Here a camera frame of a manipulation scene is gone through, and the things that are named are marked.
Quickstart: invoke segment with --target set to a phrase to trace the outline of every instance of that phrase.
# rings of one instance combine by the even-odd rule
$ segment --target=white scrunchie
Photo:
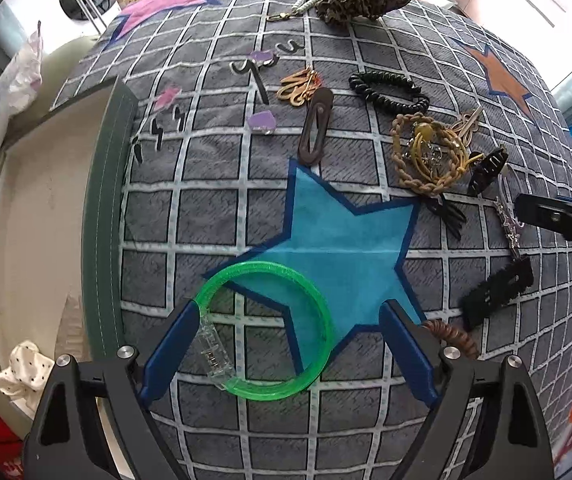
[[[53,365],[35,343],[19,343],[10,353],[10,366],[0,372],[0,391],[12,400],[25,399],[35,412]]]

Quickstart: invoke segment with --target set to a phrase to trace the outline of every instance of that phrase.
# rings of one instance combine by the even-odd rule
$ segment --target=purple heart
[[[272,50],[253,50],[248,57],[256,63],[268,63],[273,56]]]
[[[248,126],[251,131],[260,131],[264,134],[271,134],[277,127],[277,121],[270,110],[265,110],[251,115],[248,118]]]

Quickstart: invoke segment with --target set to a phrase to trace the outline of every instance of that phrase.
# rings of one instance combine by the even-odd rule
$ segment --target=green bracelet
[[[290,397],[291,395],[306,389],[306,387],[308,387],[310,383],[312,383],[319,374],[322,373],[322,370],[328,362],[330,352],[335,344],[333,321],[330,316],[330,311],[326,305],[326,300],[317,290],[317,287],[315,287],[311,281],[306,279],[296,270],[290,269],[281,264],[262,261],[241,262],[239,264],[233,264],[229,267],[225,267],[211,277],[195,297],[195,303],[199,306],[200,315],[208,316],[208,306],[210,305],[210,301],[222,285],[234,278],[238,278],[239,276],[260,272],[264,274],[272,274],[273,276],[280,276],[296,283],[313,300],[322,326],[322,330],[320,332],[320,338],[322,341],[321,350],[316,359],[311,362],[311,364],[309,364],[300,375],[288,381],[267,386],[262,384],[252,384],[244,379],[232,378],[224,383],[224,388],[237,397],[249,400],[285,399],[286,397]]]

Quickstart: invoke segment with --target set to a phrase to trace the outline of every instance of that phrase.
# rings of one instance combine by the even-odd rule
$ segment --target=plastic bag
[[[10,117],[28,108],[42,85],[42,52],[44,40],[40,31],[31,34],[0,76],[0,147],[6,136]]]

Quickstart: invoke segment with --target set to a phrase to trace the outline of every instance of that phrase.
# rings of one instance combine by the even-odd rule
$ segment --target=silver bolt
[[[513,368],[519,368],[520,366],[522,366],[522,360],[517,355],[509,355],[508,364],[511,365]]]
[[[455,348],[454,346],[447,346],[444,349],[444,356],[447,359],[459,359],[461,357],[461,352],[459,348]]]
[[[132,346],[124,345],[117,351],[117,357],[120,359],[128,359],[132,357],[135,353],[135,349]]]
[[[70,362],[70,355],[62,354],[55,361],[57,366],[66,366]]]

